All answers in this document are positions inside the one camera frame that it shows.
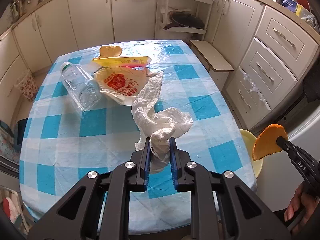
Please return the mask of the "person right hand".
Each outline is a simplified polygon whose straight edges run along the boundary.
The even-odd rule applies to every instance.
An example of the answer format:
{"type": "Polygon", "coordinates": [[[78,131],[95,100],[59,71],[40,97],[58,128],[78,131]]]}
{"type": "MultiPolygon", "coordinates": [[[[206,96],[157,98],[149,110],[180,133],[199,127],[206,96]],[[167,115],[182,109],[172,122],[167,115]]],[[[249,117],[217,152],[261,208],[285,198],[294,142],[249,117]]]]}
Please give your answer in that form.
{"type": "Polygon", "coordinates": [[[307,194],[305,183],[302,182],[299,187],[296,188],[295,194],[284,212],[284,221],[287,222],[293,218],[295,212],[298,211],[301,206],[303,206],[305,209],[305,215],[300,220],[300,222],[292,229],[293,235],[296,235],[300,232],[300,230],[302,230],[304,225],[312,216],[318,204],[319,198],[307,194]]]}

